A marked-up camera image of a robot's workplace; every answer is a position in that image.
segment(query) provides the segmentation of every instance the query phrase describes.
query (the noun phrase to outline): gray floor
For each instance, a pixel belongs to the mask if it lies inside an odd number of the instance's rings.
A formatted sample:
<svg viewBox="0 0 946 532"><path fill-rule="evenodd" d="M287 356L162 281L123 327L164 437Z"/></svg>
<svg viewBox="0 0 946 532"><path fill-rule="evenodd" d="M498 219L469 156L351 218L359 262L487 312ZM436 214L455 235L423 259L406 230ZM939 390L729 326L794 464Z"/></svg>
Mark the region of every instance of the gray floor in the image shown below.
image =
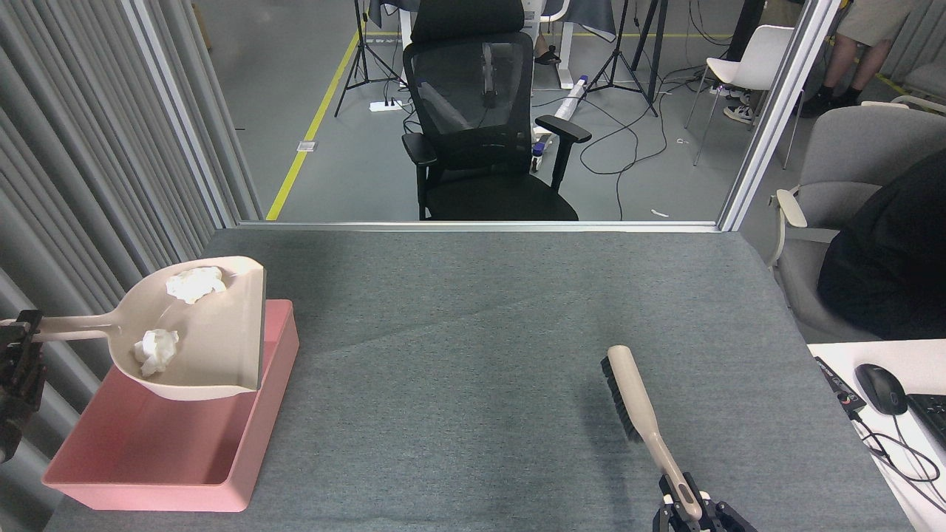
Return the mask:
<svg viewBox="0 0 946 532"><path fill-rule="evenodd" d="M615 0L616 17L621 2ZM719 56L724 45L711 44L699 36L691 22L720 41L727 41L739 15L740 3L727 0L671 3L666 38L658 69L666 90L692 70L676 69L703 63L707 56ZM639 18L647 3L641 3ZM264 210L273 204L296 158L296 148L313 123L320 105L327 113L314 139L318 146L305 158L285 203L278 213L280 222L412 221L416 217L413 167L401 147L405 113L370 113L368 103L389 96L407 99L394 83L371 83L346 92L339 116L333 117L344 87L348 65L341 59L355 32L354 6L350 2L308 2L302 0L256 0L227 2L201 0L211 58L230 107L242 147L247 155ZM635 33L631 18L625 35ZM388 64L400 70L397 17L386 17L383 28L368 26L370 46ZM571 72L593 77L607 60L613 47L580 27L573 41ZM633 59L637 39L625 38L625 56ZM381 77L371 64L373 78ZM343 68L334 95L332 79ZM812 83L820 80L816 65ZM638 69L641 82L649 77L645 58ZM617 81L630 76L619 67ZM553 70L537 66L534 105L560 98L566 91L557 88ZM890 100L894 93L876 81L865 96ZM717 109L705 143L700 164L692 165L699 136L709 114L712 97L701 96L692 124L684 130L694 92L678 86L663 95L660 118L646 114L642 95L606 89L589 95L573 120L589 129L599 140L580 147L573 154L561 193L583 221L694 221L715 220L732 187L735 173L745 154L751 132L744 124L726 119ZM608 136L621 123L638 117L633 133ZM554 113L557 103L537 107L535 114ZM803 159L805 140L813 120L798 126L793 156L787 170L781 161L788 145L784 135L772 168L759 188L742 231L745 237L767 253L772 245L774 217L765 206L768 195L780 187L793 186ZM613 173L635 160L621 175ZM551 161L539 176L549 179Z"/></svg>

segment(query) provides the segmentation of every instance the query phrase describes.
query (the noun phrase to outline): black mouse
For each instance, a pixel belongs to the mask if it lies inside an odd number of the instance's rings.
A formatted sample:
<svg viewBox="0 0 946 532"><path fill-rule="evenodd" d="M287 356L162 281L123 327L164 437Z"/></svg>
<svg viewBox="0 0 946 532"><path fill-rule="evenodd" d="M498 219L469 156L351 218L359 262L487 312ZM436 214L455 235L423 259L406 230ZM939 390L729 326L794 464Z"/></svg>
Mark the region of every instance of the black mouse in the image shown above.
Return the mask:
<svg viewBox="0 0 946 532"><path fill-rule="evenodd" d="M854 373L867 400L878 412L889 416L906 412L906 394L892 373L876 364L861 364Z"/></svg>

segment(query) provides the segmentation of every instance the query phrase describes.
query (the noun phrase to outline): white table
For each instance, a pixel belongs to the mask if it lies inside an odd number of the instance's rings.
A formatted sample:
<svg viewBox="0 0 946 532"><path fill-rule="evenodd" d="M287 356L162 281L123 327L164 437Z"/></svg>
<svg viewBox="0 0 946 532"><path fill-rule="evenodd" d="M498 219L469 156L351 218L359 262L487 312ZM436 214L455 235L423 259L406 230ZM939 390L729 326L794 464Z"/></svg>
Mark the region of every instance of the white table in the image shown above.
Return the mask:
<svg viewBox="0 0 946 532"><path fill-rule="evenodd" d="M897 376L907 394L946 395L946 340L911 340L903 342L863 342L849 344L811 344L808 348L816 357L827 364L848 386L867 402L860 412L861 419L874 432L897 437L893 417L877 412L864 395L864 389L854 375L854 368L860 364L877 364ZM940 493L946 494L946 452L939 449L925 429L920 426L916 415L907 411L897 416L903 439L910 447L930 457L939 467L943 477L934 485ZM864 429L854 423L861 435ZM924 477L923 471L912 456L892 443L885 443L887 451L902 471L917 477ZM909 483L896 472L874 458L874 462L890 486L897 500L903 507L910 523L919 532L937 532L946 530L946 514L932 507ZM927 487L920 487L934 500L936 494Z"/></svg>

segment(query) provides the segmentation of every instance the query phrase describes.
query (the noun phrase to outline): power strip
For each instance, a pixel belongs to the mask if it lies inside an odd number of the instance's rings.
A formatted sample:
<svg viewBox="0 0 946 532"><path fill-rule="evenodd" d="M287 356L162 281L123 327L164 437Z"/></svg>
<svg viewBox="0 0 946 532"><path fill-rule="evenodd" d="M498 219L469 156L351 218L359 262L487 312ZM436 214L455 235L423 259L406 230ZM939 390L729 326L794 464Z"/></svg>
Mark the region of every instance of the power strip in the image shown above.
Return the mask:
<svg viewBox="0 0 946 532"><path fill-rule="evenodd" d="M373 101L369 105L368 109L370 109L372 113L378 113L380 111L400 111L402 104L403 102L399 99L396 99L393 102Z"/></svg>

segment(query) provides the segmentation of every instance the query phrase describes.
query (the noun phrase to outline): mouse cable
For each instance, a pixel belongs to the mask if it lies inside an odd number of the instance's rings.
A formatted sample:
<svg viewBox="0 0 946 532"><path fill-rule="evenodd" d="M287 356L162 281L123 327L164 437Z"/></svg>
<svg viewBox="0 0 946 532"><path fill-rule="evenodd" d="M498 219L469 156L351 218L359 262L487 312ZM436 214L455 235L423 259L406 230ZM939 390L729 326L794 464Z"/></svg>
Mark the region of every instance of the mouse cable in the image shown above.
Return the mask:
<svg viewBox="0 0 946 532"><path fill-rule="evenodd" d="M900 422L897 420L897 417L896 417L896 416L893 417L893 426L894 426L894 428L897 430L897 437L900 439L901 442L903 442L904 447L905 447L908 451L910 451L911 457L916 461L916 464L917 464L918 466L920 466L920 469L923 470L923 474L926 475L927 478L930 477L930 473L926 470L926 467L923 466L922 460L920 460L920 457L921 457L921 456L922 456L924 459L926 459L928 462L930 462L930 464L933 465L934 472L935 472L935 475L936 475L936 477L935 477L933 480L938 479L938 478L939 478L939 468L937 467L937 465L934 464L932 460L930 460L929 458L927 458L927 457L926 457L925 455L923 455L922 453L916 451L916 450L913 449L912 447L906 446L906 438L903 437L903 432L901 432L901 430L900 430ZM933 484L933 480L930 480L930 481L929 481L929 482L930 482L930 489L933 490L933 492L937 495L937 497L939 498L939 500L940 500L943 504L946 504L946 499L943 498L942 493L940 493L940 492L939 492L939 489L937 489L936 485Z"/></svg>
<svg viewBox="0 0 946 532"><path fill-rule="evenodd" d="M937 480L937 479L939 478L939 468L937 468L937 465L936 465L935 462L933 462L932 460L930 460L929 457L927 457L925 454L923 454L923 453L921 453L921 452L919 452L919 451L916 451L915 449L913 449L913 448L911 448L910 446L906 445L905 443L903 443L903 442L897 440L896 438L893 438L893 437L891 437L891 436L889 436L889 435L887 435L887 434L874 432L870 427L868 427L868 426L866 425L866 423L864 423L864 421L862 421L862 420L860 419L860 417L857 416L856 413L853 413L853 417L851 418L851 420L860 423L860 424L863 425L864 428L867 430L867 435L866 435L866 436L862 436L862 437L861 437L861 441L864 442L865 445L867 445L867 448L870 450L870 453L873 454L875 457L877 457L878 461L880 461L881 464L884 464L884 466L887 467L889 470L892 470L893 472L897 473L903 480L905 480L905 481L907 482L907 485L908 485L909 487L911 487L914 491L916 491L916 492L920 495L920 497L922 497L923 499L926 499L926 502L928 502L930 505L932 505L936 510L938 510L940 513L946 514L946 507L940 505L937 501L934 501L932 497L930 497L925 491L923 491L922 489L920 489L920 487L915 484L915 483L917 483L917 482L929 484L929 486L933 489L933 491L934 491L940 498L942 497L941 495L939 495L939 491L936 489L936 487L933 486L933 484L932 484L933 481L935 481L935 480ZM906 449L906 450L908 450L908 451L910 451L910 452L915 452L918 456L922 456L924 459L926 459L927 461L929 461L930 464L933 465L936 476L935 476L934 478L932 478L932 479L930 479L930 478L918 479L918 478L913 478L913 477L911 477L911 476L905 474L904 472L902 472L902 471L900 470L900 468L897 467L897 465L895 465L895 464L893 463L893 460L889 460L889 455L886 454L886 451L882 451L881 449L874 449L873 447L871 447L870 445L867 444L867 440L868 440L868 439L871 439L871 438L873 438L874 440L876 440L876 441L878 442L878 444L880 444L880 441L877 439L878 436L879 436L879 437L886 438L886 439L890 440L891 442L893 442L893 443L895 443L895 444L897 444L897 445L903 447L904 449Z"/></svg>

